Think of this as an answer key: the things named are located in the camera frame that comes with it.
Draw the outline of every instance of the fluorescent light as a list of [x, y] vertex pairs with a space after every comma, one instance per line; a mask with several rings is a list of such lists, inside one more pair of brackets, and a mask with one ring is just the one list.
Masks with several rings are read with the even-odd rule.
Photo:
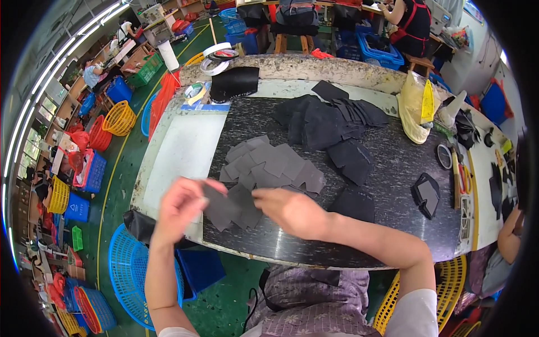
[[54, 69], [52, 70], [51, 75], [50, 75], [49, 78], [47, 79], [47, 82], [45, 82], [45, 83], [43, 84], [43, 87], [41, 88], [41, 91], [40, 91], [39, 94], [37, 95], [35, 102], [38, 102], [38, 101], [39, 101], [39, 99], [41, 98], [41, 96], [43, 95], [43, 93], [45, 92], [45, 90], [47, 89], [47, 85], [49, 85], [49, 83], [51, 82], [51, 80], [54, 78], [54, 74], [56, 74], [56, 72], [58, 72], [58, 70], [60, 69], [60, 67], [62, 66], [62, 64], [64, 64], [65, 61], [66, 61], [66, 58], [64, 57], [64, 58], [63, 58], [63, 59], [56, 65], [56, 67], [54, 67]]
[[31, 109], [30, 109], [30, 112], [28, 113], [28, 117], [26, 117], [26, 120], [24, 121], [24, 126], [23, 126], [23, 133], [20, 134], [20, 137], [19, 137], [19, 142], [17, 143], [17, 150], [15, 151], [15, 155], [13, 156], [13, 162], [16, 164], [17, 163], [17, 155], [20, 151], [20, 145], [23, 143], [23, 138], [24, 138], [24, 130], [26, 130], [26, 128], [28, 127], [28, 123], [30, 122], [30, 118], [32, 117], [33, 115], [33, 110], [35, 109], [35, 106], [33, 106]]
[[124, 9], [128, 8], [129, 7], [129, 4], [125, 4], [123, 5], [122, 7], [118, 8], [117, 10], [115, 10], [114, 12], [112, 12], [109, 16], [107, 16], [106, 18], [104, 18], [103, 20], [101, 20], [101, 24], [104, 24], [105, 22], [109, 21], [110, 19], [112, 19], [116, 14], [120, 13], [120, 12], [123, 12]]
[[11, 254], [13, 255], [13, 263], [15, 264], [15, 270], [18, 272], [17, 259], [15, 258], [15, 248], [13, 247], [13, 233], [11, 227], [9, 227], [9, 243], [11, 244]]
[[5, 183], [2, 184], [2, 218], [4, 219], [4, 230], [7, 235], [8, 231], [6, 230], [6, 226], [8, 224], [5, 222]]
[[110, 11], [112, 11], [113, 9], [115, 9], [116, 7], [118, 7], [120, 5], [120, 3], [116, 3], [112, 6], [110, 6], [109, 8], [107, 8], [106, 10], [104, 10], [103, 12], [99, 13], [99, 15], [95, 16], [90, 22], [88, 22], [86, 24], [86, 26], [82, 27], [78, 32], [77, 32], [77, 35], [82, 35], [84, 34], [84, 32], [90, 28], [94, 23], [96, 23], [97, 21], [99, 21], [100, 18], [102, 18], [103, 16], [107, 15]]
[[11, 143], [9, 144], [8, 155], [5, 158], [4, 178], [8, 177], [9, 161], [10, 161], [10, 158], [11, 158], [11, 153], [13, 152], [13, 145], [15, 145], [15, 139], [17, 138], [17, 132], [19, 132], [19, 127], [20, 127], [20, 124], [23, 122], [24, 113], [26, 112], [26, 109], [28, 109], [28, 105], [30, 105], [30, 100], [26, 101], [26, 104], [24, 105], [23, 109], [20, 112], [20, 116], [19, 116], [19, 120], [17, 121], [17, 125], [15, 125], [15, 130], [14, 130], [13, 136], [11, 138]]
[[39, 79], [37, 80], [36, 84], [34, 84], [34, 87], [32, 88], [32, 95], [36, 93], [37, 91], [37, 88], [39, 88], [39, 85], [41, 84], [41, 82], [43, 82], [43, 80], [45, 79], [45, 76], [47, 76], [47, 74], [49, 73], [49, 70], [52, 68], [52, 66], [54, 65], [54, 63], [56, 63], [56, 61], [58, 61], [58, 59], [60, 59], [60, 57], [64, 54], [64, 52], [66, 51], [67, 48], [69, 48], [69, 46], [75, 41], [75, 37], [72, 37], [59, 51], [58, 53], [56, 53], [56, 55], [54, 55], [54, 57], [52, 58], [51, 62], [49, 63], [49, 65], [47, 65], [47, 68], [45, 68], [45, 71], [43, 72], [43, 74], [41, 74], [41, 76], [39, 77]]
[[93, 32], [95, 32], [97, 29], [99, 28], [99, 26], [95, 26], [94, 28], [92, 28], [92, 30], [90, 30], [89, 32], [86, 33], [86, 35], [84, 35], [80, 40], [77, 41], [77, 43], [75, 43], [74, 46], [71, 47], [71, 49], [69, 49], [69, 51], [67, 52], [66, 56], [69, 56], [71, 55], [75, 49], [77, 49], [78, 46], [80, 46], [80, 44], [82, 42], [84, 42], [84, 40], [86, 40]]

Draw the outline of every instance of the hand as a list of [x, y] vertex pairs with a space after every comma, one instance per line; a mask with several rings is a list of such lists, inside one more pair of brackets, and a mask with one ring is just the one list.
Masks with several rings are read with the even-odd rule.
[[282, 188], [259, 188], [252, 195], [254, 205], [288, 234], [304, 240], [326, 238], [329, 213], [308, 196]]
[[202, 186], [208, 184], [226, 194], [225, 185], [212, 179], [191, 180], [180, 177], [161, 199], [159, 219], [155, 225], [151, 241], [164, 245], [174, 245], [183, 237], [187, 225], [208, 204]]

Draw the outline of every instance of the green plastic basket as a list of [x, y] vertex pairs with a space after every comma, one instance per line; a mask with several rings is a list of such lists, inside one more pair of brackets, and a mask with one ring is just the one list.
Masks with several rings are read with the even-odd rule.
[[77, 252], [82, 249], [82, 230], [77, 226], [73, 226], [71, 235], [73, 237], [73, 251]]
[[136, 74], [127, 78], [127, 83], [135, 88], [145, 86], [163, 65], [163, 60], [159, 54], [154, 53], [152, 57], [142, 66]]

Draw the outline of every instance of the white sleeve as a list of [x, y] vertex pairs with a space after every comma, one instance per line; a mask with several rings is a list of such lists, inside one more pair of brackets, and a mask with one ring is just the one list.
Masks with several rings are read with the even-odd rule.
[[162, 329], [158, 337], [199, 337], [185, 328], [170, 327]]
[[384, 337], [436, 337], [436, 292], [432, 289], [417, 289], [397, 302], [389, 319]]

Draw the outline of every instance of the wooden stick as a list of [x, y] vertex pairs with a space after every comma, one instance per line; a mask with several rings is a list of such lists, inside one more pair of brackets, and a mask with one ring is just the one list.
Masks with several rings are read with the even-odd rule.
[[213, 35], [213, 44], [217, 44], [217, 39], [215, 38], [215, 30], [213, 30], [213, 23], [211, 22], [210, 18], [210, 28], [211, 28], [211, 34]]

